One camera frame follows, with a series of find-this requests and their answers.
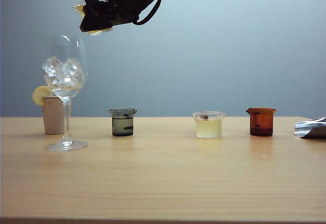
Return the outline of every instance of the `glass stem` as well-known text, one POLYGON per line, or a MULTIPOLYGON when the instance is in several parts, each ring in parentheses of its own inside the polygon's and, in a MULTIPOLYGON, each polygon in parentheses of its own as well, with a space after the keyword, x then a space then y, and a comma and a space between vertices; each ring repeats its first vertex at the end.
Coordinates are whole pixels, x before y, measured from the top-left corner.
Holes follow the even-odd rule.
POLYGON ((72 101, 72 98, 65 98, 63 100, 64 110, 65 110, 65 120, 66 120, 65 134, 63 137, 70 141, 71 141, 71 138, 70 138, 70 132, 69 132, 69 119, 70 119, 71 101, 72 101))

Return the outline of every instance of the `brown beaker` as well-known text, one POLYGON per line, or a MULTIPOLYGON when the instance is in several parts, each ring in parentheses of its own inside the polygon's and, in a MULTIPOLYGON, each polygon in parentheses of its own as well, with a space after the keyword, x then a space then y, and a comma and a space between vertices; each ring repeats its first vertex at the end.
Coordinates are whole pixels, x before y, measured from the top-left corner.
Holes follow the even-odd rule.
POLYGON ((274 108, 248 108, 246 112, 250 115, 250 134, 253 136, 272 136, 275 111, 274 108))

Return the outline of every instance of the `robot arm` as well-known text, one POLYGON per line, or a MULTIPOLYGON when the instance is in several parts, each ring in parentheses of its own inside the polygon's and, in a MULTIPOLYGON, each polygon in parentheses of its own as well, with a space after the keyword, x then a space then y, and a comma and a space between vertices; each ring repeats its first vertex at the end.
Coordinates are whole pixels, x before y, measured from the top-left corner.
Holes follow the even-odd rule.
POLYGON ((82 32, 97 31, 111 28, 113 25, 146 23, 155 14, 161 0, 157 0, 153 9, 143 20, 139 21, 140 13, 154 0, 85 0, 84 18, 80 29, 82 32))

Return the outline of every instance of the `dark liquid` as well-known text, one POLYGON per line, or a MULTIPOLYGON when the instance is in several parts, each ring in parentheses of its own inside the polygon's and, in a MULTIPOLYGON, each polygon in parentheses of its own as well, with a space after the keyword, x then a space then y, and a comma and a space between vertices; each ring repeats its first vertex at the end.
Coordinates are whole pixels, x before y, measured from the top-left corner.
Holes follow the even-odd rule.
POLYGON ((253 136, 272 136, 272 128, 250 128, 250 135, 253 136))
POLYGON ((113 136, 131 136, 133 135, 133 118, 118 119, 112 118, 113 136))

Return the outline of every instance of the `beige cup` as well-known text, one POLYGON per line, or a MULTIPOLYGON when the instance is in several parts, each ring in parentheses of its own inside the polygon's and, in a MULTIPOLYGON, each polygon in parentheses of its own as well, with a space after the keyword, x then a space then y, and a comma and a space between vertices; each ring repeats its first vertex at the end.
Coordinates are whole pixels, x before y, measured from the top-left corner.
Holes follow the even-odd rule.
POLYGON ((62 100, 56 96, 43 97, 43 122, 45 134, 56 135, 65 132, 65 115, 62 100))

